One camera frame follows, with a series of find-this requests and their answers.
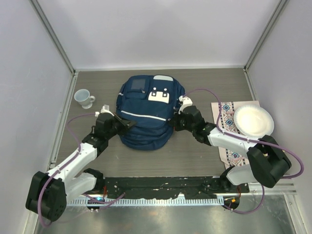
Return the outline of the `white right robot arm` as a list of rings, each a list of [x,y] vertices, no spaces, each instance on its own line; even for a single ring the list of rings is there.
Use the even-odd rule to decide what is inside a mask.
[[[200,143],[228,149],[248,160],[247,165],[232,166],[224,173],[220,187],[227,193],[240,184],[251,182],[273,188],[292,166],[285,150],[272,136],[247,138],[222,130],[218,125],[206,122],[194,105],[176,112],[169,124],[175,131],[189,131]]]

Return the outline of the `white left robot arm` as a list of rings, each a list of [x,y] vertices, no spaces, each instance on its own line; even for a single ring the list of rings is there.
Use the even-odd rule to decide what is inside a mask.
[[[80,171],[100,156],[111,138],[127,133],[135,124],[134,120],[109,111],[98,113],[91,132],[78,143],[73,153],[53,169],[33,175],[26,209],[38,214],[40,222],[44,219],[55,222],[64,213],[66,205],[79,195],[87,191],[100,194],[104,188],[103,174],[93,169]]]

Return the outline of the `navy blue student backpack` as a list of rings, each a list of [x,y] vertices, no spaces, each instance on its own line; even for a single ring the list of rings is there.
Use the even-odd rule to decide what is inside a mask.
[[[121,142],[129,148],[153,151],[162,148],[172,136],[169,124],[180,108],[184,87],[166,75],[136,75],[121,87],[116,100],[116,114],[136,124]]]

